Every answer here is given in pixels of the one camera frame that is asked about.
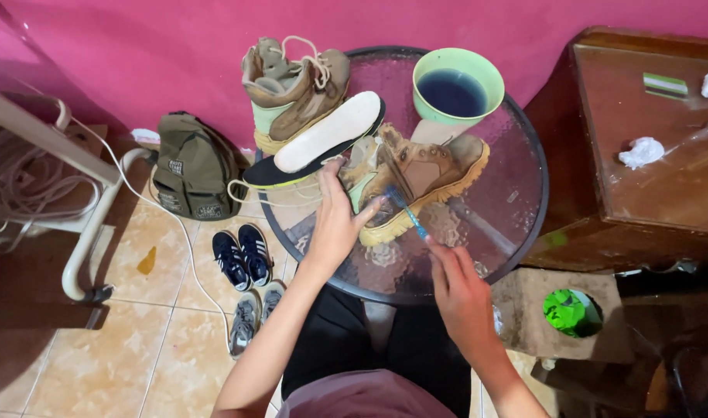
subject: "tan boot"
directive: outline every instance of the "tan boot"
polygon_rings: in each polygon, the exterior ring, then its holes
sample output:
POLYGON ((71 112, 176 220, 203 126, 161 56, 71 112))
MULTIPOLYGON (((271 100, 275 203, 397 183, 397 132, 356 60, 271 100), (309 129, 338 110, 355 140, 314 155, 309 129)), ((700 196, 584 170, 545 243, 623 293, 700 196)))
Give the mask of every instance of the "tan boot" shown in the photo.
MULTIPOLYGON (((415 144, 387 123, 378 135, 355 144, 349 164, 339 174, 356 213, 393 185, 417 216, 430 203, 460 195, 488 163, 488 144, 469 134, 444 145, 415 144)), ((386 202, 359 233, 359 240, 365 246, 389 242, 412 226, 402 209, 386 202)))
POLYGON ((349 59, 340 51, 318 54, 315 46, 296 36, 280 45, 259 38, 243 58, 243 88, 251 99, 256 146, 276 154, 305 129, 339 106, 349 86, 349 59), (313 57, 285 57, 285 43, 299 39, 313 48, 313 57))

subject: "blue toothbrush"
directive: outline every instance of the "blue toothbrush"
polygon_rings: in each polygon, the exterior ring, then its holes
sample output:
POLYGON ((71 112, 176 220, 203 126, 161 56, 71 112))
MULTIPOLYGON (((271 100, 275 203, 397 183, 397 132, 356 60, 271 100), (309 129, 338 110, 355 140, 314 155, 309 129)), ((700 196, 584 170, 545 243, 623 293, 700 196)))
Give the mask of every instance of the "blue toothbrush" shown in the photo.
POLYGON ((405 199, 403 198, 403 195, 398 192, 398 189, 396 189, 395 186, 393 185, 388 185, 385 188, 385 195, 388 199, 392 199, 395 201, 395 203, 405 211, 406 214, 408 214, 408 217, 410 218, 411 222, 414 223, 416 226, 416 232, 419 233, 419 236, 421 237, 422 240, 426 240, 426 236, 429 234, 426 232, 426 228, 421 226, 419 223, 419 220, 416 218, 413 212, 410 211, 408 208, 408 205, 405 203, 405 199))

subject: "pink wall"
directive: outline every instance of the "pink wall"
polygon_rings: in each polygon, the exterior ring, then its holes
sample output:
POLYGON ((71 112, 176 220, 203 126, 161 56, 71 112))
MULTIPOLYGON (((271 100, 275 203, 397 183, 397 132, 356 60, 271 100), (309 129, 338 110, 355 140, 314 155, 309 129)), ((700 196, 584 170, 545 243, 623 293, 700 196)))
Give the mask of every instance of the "pink wall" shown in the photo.
POLYGON ((0 0, 0 68, 86 122, 155 128, 183 109, 252 147, 239 64, 259 36, 295 34, 319 50, 467 48, 524 105, 593 24, 708 37, 708 0, 0 0))

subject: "backpack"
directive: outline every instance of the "backpack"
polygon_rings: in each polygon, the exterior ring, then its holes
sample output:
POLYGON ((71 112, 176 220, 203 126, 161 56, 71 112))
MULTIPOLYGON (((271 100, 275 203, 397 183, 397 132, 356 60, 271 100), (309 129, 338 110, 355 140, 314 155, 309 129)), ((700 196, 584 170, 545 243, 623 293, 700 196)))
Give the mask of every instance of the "backpack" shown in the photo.
MULTIPOLYGON (((185 111, 161 117, 161 145, 153 184, 158 202, 170 212, 199 221, 228 219, 240 202, 228 195, 228 183, 239 170, 229 142, 185 111)), ((247 187, 231 193, 244 199, 247 187)))

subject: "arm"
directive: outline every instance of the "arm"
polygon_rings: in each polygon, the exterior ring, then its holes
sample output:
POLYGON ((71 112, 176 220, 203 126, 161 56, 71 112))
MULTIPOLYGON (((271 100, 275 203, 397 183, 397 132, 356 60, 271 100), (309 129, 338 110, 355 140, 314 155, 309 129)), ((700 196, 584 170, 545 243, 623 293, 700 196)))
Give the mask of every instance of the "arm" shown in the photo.
POLYGON ((266 414, 313 301, 351 252, 364 224, 379 210, 381 199, 373 199, 359 215, 352 215, 349 198, 336 178, 345 161, 338 158, 322 168, 318 181, 323 201, 310 249, 274 312, 233 366, 211 418, 266 414))
POLYGON ((447 333, 486 386, 499 418, 548 418, 516 372, 494 327, 491 287, 475 272, 464 247, 428 237, 434 298, 447 333))

